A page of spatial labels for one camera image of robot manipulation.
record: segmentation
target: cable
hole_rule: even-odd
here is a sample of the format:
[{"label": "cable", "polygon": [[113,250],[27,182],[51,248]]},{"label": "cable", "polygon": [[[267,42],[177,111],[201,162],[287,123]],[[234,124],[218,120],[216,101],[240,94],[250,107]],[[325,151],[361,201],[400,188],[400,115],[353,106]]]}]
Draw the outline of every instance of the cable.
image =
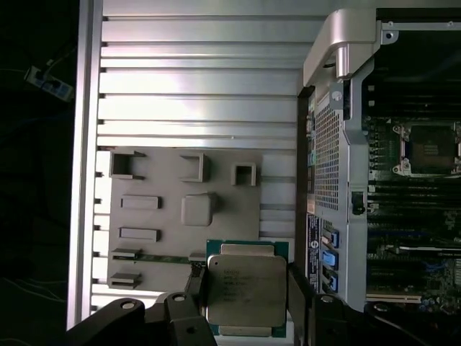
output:
[{"label": "cable", "polygon": [[40,280],[35,280],[35,279],[29,279],[33,283],[39,283],[41,285],[57,285],[59,283],[67,283],[65,280],[57,280],[57,281],[40,281]]},{"label": "cable", "polygon": [[54,298],[63,300],[60,296],[54,294],[54,292],[52,292],[52,290],[49,289],[49,288],[42,287],[42,286],[40,286],[40,285],[35,285],[35,284],[33,284],[33,283],[28,283],[27,281],[24,281],[24,280],[18,280],[18,281],[21,282],[21,283],[24,283],[25,285],[28,285],[28,286],[30,286],[30,287],[36,288],[36,289],[38,289],[38,290],[45,290],[45,291],[48,292],[50,295],[52,295]]},{"label": "cable", "polygon": [[11,281],[9,279],[4,278],[4,280],[7,281],[10,285],[13,285],[13,286],[17,287],[18,289],[22,290],[25,293],[32,294],[33,296],[41,297],[41,298],[47,299],[49,301],[55,301],[57,303],[65,303],[66,302],[63,299],[51,298],[51,297],[45,296],[44,294],[37,293],[37,292],[34,292],[32,290],[27,290],[26,288],[22,287],[21,285],[18,285],[17,283],[15,283],[14,281]]},{"label": "cable", "polygon": [[7,337],[6,339],[0,339],[0,342],[17,342],[18,344],[24,345],[24,346],[32,346],[30,343],[15,339],[13,337]]},{"label": "cable", "polygon": [[19,74],[25,74],[27,71],[19,70],[17,68],[0,68],[0,72],[17,72]]},{"label": "cable", "polygon": [[51,59],[50,61],[48,61],[47,63],[47,67],[44,68],[40,73],[39,73],[39,76],[43,77],[43,78],[46,78],[46,76],[51,72],[51,70],[56,66],[58,65],[59,63],[61,63],[62,61],[64,61],[67,57],[70,56],[70,54],[72,54],[73,52],[75,52],[77,50],[77,46],[74,46],[70,51],[68,51],[65,55],[61,56],[59,59],[57,60],[53,60]]}]

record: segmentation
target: metal bracket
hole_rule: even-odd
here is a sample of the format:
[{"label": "metal bracket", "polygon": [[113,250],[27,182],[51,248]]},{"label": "metal bracket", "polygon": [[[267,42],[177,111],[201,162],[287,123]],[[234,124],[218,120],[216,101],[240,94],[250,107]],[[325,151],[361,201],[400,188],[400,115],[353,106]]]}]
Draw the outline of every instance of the metal bracket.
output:
[{"label": "metal bracket", "polygon": [[381,44],[382,45],[392,45],[398,40],[398,31],[397,30],[383,30],[381,32]]}]

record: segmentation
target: perforated metal panel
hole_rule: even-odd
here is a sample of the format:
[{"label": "perforated metal panel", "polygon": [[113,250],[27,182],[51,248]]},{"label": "perforated metal panel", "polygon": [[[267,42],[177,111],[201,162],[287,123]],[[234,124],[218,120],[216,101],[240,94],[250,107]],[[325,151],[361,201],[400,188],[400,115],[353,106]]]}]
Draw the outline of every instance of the perforated metal panel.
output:
[{"label": "perforated metal panel", "polygon": [[339,115],[328,96],[315,113],[315,204],[338,210]]}]

